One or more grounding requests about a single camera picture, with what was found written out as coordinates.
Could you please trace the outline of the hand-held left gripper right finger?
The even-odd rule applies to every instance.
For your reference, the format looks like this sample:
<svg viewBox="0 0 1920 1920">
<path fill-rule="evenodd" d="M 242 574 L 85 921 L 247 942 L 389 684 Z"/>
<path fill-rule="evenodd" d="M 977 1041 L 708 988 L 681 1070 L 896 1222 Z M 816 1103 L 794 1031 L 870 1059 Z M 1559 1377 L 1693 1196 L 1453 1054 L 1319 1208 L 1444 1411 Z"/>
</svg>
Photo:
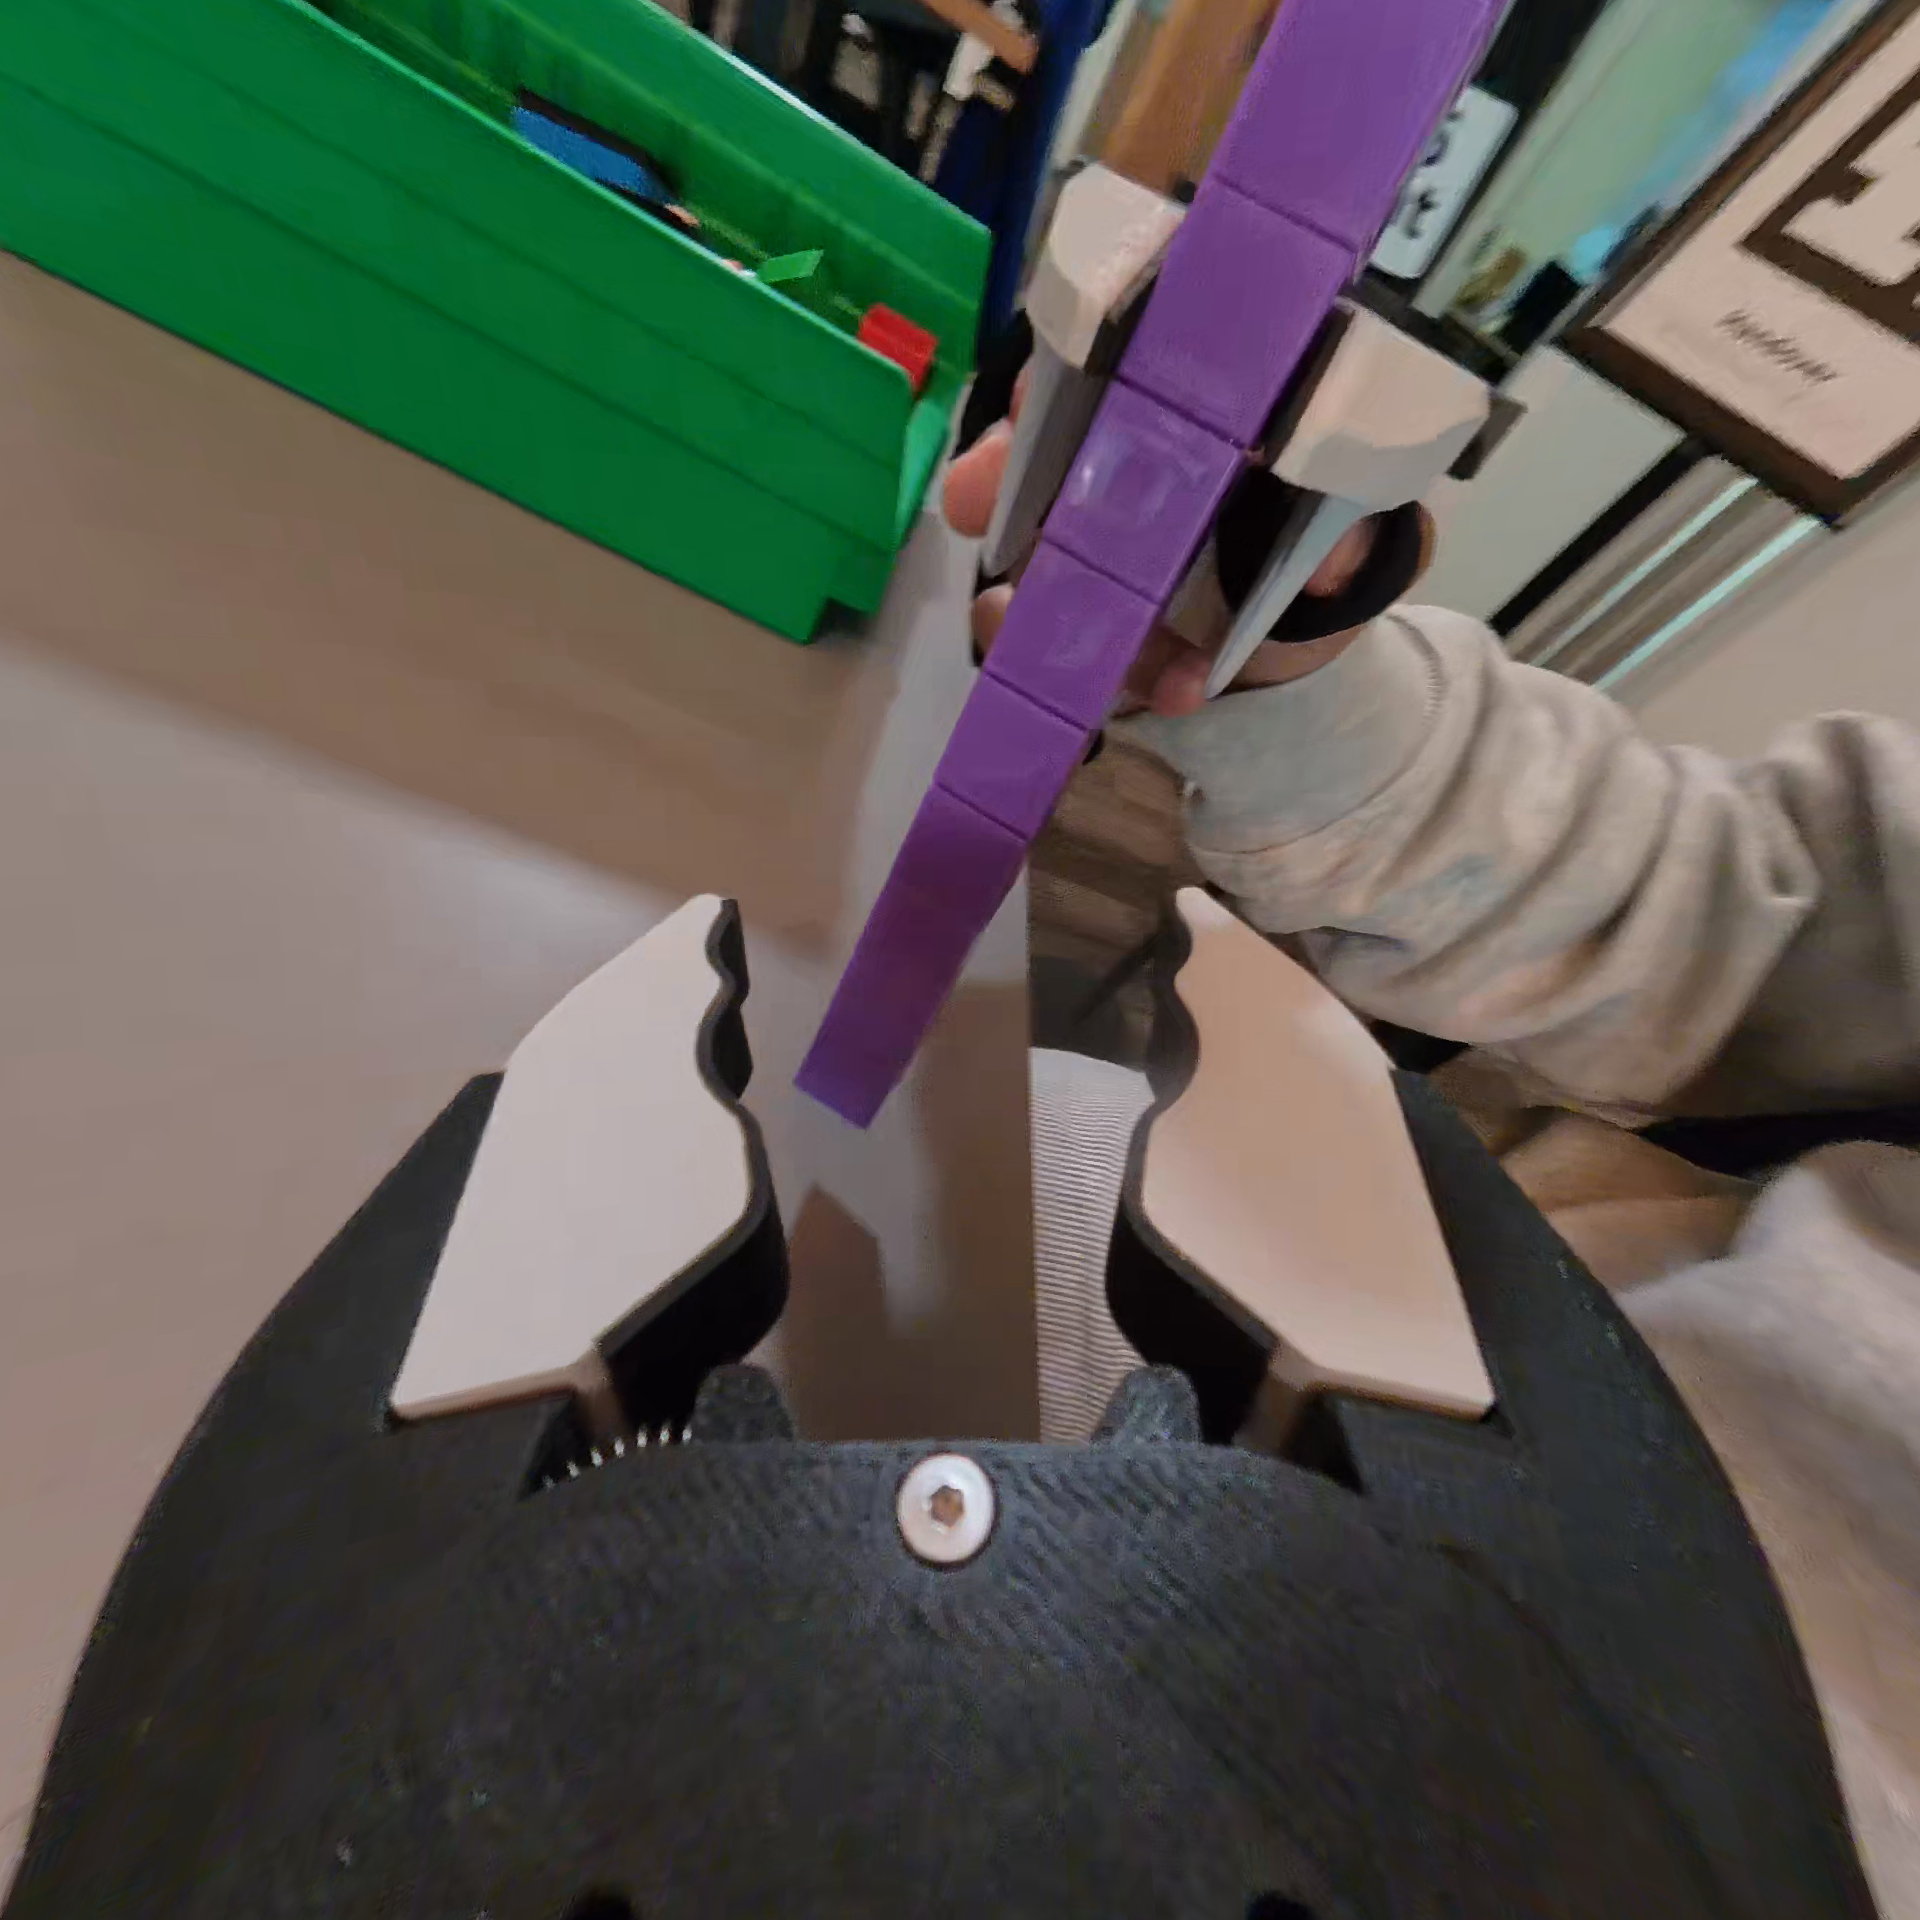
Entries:
<svg viewBox="0 0 1920 1920">
<path fill-rule="evenodd" d="M 1149 951 L 1149 1103 L 1108 1306 L 1199 1439 L 1282 1452 L 1312 1404 L 1497 1404 L 1394 1070 L 1300 963 L 1186 888 Z"/>
</svg>

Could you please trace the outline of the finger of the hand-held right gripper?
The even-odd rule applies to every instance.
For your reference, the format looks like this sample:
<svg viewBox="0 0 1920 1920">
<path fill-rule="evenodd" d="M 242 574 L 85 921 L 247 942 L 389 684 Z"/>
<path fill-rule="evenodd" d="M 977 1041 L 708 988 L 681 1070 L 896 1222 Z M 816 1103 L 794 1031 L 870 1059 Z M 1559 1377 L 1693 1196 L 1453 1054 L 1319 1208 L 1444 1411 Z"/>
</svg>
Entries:
<svg viewBox="0 0 1920 1920">
<path fill-rule="evenodd" d="M 1072 374 L 1108 366 L 1125 316 L 1158 274 L 1186 214 L 1103 163 L 1070 174 L 1023 288 L 1038 348 Z"/>
<path fill-rule="evenodd" d="M 1268 431 L 1286 487 L 1360 507 L 1415 500 L 1493 420 L 1497 392 L 1361 304 L 1334 304 Z"/>
</svg>

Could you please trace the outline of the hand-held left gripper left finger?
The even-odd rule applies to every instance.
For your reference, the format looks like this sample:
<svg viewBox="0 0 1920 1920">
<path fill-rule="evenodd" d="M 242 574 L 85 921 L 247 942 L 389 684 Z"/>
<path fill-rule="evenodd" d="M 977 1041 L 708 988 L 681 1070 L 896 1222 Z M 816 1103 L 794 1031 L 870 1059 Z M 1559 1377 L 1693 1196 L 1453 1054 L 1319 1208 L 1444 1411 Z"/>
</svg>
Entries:
<svg viewBox="0 0 1920 1920">
<path fill-rule="evenodd" d="M 391 1386 L 422 1425 L 561 1398 L 594 1446 L 682 1435 L 788 1290 L 745 1106 L 736 903 L 695 896 L 511 1051 Z"/>
</svg>

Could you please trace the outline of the purple segmented bar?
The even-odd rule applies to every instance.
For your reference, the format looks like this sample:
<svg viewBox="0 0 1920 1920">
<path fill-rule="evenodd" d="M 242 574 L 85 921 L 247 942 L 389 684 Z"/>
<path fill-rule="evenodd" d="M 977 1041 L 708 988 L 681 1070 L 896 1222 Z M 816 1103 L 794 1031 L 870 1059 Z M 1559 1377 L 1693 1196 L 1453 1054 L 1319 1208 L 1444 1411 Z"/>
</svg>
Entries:
<svg viewBox="0 0 1920 1920">
<path fill-rule="evenodd" d="M 1028 355 L 1030 409 L 980 545 L 982 569 L 1012 574 L 1014 593 L 797 1072 L 839 1120 L 869 1127 L 904 1076 L 1229 497 L 1257 474 L 1278 480 L 1268 431 L 1332 306 L 1391 320 L 1360 299 L 1360 276 L 1501 14 L 1279 6 L 1110 363 L 1072 374 L 1038 343 Z M 1446 475 L 1472 474 L 1516 416 L 1495 395 Z M 1282 487 L 1288 514 L 1231 612 L 1208 699 L 1351 529 L 1406 507 Z"/>
</svg>

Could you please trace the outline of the person's right forearm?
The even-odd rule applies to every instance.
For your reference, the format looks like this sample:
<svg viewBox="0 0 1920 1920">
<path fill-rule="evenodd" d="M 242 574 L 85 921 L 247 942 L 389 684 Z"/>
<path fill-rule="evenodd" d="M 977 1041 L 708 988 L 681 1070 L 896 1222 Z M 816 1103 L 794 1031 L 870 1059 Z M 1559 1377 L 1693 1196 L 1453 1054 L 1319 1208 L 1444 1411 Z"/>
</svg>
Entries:
<svg viewBox="0 0 1920 1920">
<path fill-rule="evenodd" d="M 1726 759 L 1479 622 L 1391 609 L 1134 735 L 1191 857 L 1352 1010 L 1626 1126 L 1914 1105 L 1917 750 L 1824 713 Z"/>
</svg>

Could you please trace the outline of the grey desk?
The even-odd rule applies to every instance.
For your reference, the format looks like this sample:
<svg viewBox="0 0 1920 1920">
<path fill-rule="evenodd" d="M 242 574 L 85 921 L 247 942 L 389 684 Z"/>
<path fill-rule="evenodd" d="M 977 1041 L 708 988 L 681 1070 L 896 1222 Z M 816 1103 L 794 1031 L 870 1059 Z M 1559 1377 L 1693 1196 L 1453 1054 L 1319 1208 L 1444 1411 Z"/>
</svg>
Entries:
<svg viewBox="0 0 1920 1920">
<path fill-rule="evenodd" d="M 792 1090 L 972 689 L 972 545 L 797 647 L 4 257 L 4 1882 L 210 1391 L 466 1080 L 740 908 L 805 1432 L 1040 1433 L 1012 895 L 869 1132 Z"/>
</svg>

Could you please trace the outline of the person's right hand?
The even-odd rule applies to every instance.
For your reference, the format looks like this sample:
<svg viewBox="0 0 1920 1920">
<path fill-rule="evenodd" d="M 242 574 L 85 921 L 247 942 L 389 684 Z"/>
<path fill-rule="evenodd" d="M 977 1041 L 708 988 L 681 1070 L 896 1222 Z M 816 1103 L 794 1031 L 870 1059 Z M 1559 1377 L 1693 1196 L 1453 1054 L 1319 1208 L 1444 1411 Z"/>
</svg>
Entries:
<svg viewBox="0 0 1920 1920">
<path fill-rule="evenodd" d="M 966 539 L 985 539 L 1012 458 L 1014 431 L 1028 387 L 1023 368 L 1009 390 L 1004 418 L 958 447 L 944 478 L 944 520 Z M 1142 644 L 1119 689 L 1117 716 L 1186 718 L 1208 699 L 1213 659 L 1231 624 L 1217 587 L 1213 548 L 1204 546 L 1189 582 Z"/>
</svg>

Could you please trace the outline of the blue jacket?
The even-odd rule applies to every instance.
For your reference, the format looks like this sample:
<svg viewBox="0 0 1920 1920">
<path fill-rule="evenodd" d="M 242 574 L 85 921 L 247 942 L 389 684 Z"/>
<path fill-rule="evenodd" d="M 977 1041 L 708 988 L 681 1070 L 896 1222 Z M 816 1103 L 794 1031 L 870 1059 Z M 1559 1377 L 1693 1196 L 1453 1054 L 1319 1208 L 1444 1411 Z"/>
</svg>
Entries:
<svg viewBox="0 0 1920 1920">
<path fill-rule="evenodd" d="M 944 76 L 956 120 L 932 186 L 991 236 L 985 303 L 1007 306 L 1023 265 L 1025 236 L 1068 110 L 1078 65 L 1106 30 L 1112 3 L 989 6 L 1034 49 L 1030 68 L 1001 60 L 986 41 L 958 41 Z"/>
</svg>

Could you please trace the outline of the red block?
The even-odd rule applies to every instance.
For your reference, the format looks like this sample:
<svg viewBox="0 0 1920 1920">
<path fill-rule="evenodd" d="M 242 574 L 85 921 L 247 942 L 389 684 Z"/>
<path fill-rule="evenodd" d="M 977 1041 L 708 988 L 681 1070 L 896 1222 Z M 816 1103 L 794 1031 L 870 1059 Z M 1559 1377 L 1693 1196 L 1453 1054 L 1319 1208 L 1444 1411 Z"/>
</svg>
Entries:
<svg viewBox="0 0 1920 1920">
<path fill-rule="evenodd" d="M 856 320 L 855 340 L 902 374 L 908 390 L 920 399 L 940 362 L 940 340 L 888 304 L 870 304 Z"/>
</svg>

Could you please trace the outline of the person's striped trousers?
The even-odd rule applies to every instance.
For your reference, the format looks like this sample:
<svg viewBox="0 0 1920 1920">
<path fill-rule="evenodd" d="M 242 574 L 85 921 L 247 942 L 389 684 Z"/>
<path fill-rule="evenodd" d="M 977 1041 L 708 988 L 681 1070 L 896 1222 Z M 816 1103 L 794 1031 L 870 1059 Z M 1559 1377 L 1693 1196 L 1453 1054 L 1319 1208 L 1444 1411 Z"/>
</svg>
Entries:
<svg viewBox="0 0 1920 1920">
<path fill-rule="evenodd" d="M 1108 1260 L 1119 1186 L 1152 1089 L 1132 1068 L 1033 1047 L 1028 1065 L 1034 1210 L 1040 1435 L 1093 1439 L 1140 1359 L 1112 1319 Z"/>
</svg>

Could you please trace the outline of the framed marker sign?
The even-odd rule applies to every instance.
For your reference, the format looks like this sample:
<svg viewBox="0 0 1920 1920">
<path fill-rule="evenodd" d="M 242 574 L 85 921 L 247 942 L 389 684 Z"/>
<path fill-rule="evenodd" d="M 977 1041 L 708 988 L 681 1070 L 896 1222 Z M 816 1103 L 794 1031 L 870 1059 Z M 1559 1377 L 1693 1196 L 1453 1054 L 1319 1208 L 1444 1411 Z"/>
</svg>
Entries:
<svg viewBox="0 0 1920 1920">
<path fill-rule="evenodd" d="M 1661 444 L 1493 612 L 1621 689 L 1914 478 L 1917 6 L 1844 6 L 1542 348 Z"/>
</svg>

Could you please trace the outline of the blue block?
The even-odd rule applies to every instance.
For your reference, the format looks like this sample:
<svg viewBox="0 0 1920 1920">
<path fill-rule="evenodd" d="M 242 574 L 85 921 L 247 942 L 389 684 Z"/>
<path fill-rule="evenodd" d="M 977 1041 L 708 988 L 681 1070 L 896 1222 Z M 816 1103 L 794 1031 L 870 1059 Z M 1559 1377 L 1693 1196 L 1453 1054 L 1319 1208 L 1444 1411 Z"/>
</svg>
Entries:
<svg viewBox="0 0 1920 1920">
<path fill-rule="evenodd" d="M 511 131 L 542 155 L 625 202 L 655 208 L 681 203 L 677 178 L 655 155 L 533 92 L 513 100 Z"/>
</svg>

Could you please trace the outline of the person's grey sweatshirt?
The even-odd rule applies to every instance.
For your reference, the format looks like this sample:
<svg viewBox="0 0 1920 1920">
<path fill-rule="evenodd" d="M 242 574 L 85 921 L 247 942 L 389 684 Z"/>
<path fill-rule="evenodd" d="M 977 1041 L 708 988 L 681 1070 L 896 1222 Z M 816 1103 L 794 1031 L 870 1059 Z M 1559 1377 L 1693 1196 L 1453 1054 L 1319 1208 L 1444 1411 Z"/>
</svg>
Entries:
<svg viewBox="0 0 1920 1920">
<path fill-rule="evenodd" d="M 1634 1148 L 1669 1226 L 1624 1290 L 1766 1552 L 1884 1915 L 1917 1915 L 1917 1166 L 1820 1148 L 1759 1185 Z"/>
</svg>

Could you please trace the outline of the green plastic bin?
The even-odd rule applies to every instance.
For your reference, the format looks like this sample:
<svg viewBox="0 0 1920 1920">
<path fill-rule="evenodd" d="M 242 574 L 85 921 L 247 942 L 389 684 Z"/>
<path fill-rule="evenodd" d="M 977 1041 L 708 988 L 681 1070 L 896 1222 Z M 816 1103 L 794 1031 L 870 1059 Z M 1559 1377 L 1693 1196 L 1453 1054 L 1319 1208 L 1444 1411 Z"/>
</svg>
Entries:
<svg viewBox="0 0 1920 1920">
<path fill-rule="evenodd" d="M 13 3 L 4 249 L 786 641 L 873 612 L 989 233 L 658 6 Z M 521 92 L 677 207 L 511 131 Z M 823 249 L 799 298 L 768 257 Z M 932 332 L 920 399 L 855 338 Z"/>
</svg>

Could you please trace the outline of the wooden post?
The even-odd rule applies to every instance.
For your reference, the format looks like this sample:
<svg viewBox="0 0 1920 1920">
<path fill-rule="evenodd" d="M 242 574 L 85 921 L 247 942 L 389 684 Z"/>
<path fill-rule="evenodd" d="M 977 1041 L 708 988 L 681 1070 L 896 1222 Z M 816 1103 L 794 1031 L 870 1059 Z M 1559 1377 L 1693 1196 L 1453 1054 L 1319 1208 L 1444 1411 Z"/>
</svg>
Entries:
<svg viewBox="0 0 1920 1920">
<path fill-rule="evenodd" d="M 1173 3 L 1129 87 L 1101 161 L 1162 195 L 1208 167 L 1276 3 Z"/>
</svg>

